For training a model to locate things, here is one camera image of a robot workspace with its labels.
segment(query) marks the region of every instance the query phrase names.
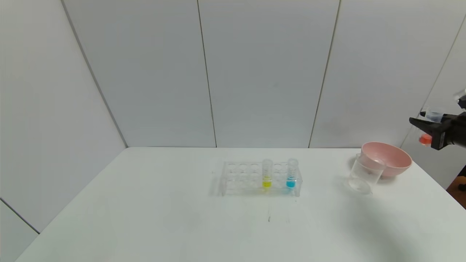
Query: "tabletop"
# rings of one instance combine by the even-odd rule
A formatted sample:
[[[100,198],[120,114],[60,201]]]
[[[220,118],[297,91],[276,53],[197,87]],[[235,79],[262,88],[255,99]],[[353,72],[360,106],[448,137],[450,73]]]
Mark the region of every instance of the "tabletop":
[[[372,195],[360,149],[124,150],[17,262],[464,261],[466,211],[415,163]],[[299,160],[300,197],[221,196],[224,161]]]

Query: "orange cap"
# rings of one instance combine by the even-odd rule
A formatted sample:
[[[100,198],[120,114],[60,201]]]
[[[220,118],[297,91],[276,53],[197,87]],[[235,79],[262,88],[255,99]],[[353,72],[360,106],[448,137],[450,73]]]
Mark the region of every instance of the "orange cap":
[[[428,134],[422,134],[419,138],[419,142],[423,145],[430,145],[432,144],[432,136]]]

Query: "blue liquid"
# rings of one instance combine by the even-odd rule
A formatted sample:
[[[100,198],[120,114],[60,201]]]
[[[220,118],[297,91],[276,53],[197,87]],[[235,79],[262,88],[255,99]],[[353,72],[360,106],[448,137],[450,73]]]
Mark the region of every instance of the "blue liquid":
[[[291,180],[293,178],[288,178],[289,180],[287,180],[287,187],[289,188],[294,188],[295,185],[296,185],[296,180]]]

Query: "test tube with blue liquid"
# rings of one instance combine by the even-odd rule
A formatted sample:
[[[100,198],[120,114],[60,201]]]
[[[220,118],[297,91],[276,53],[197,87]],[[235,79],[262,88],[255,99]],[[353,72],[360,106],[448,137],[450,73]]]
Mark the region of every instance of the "test tube with blue liquid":
[[[287,187],[294,188],[296,186],[297,177],[298,177],[298,160],[288,159]]]

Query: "clear plastic cup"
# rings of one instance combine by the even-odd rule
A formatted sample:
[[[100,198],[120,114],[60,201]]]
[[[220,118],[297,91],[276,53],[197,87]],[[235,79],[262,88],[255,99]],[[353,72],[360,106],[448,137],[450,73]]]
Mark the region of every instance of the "clear plastic cup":
[[[441,107],[429,106],[425,109],[425,118],[435,123],[441,123],[444,111]]]
[[[362,194],[370,194],[386,168],[383,160],[374,155],[357,154],[348,178],[348,185]]]

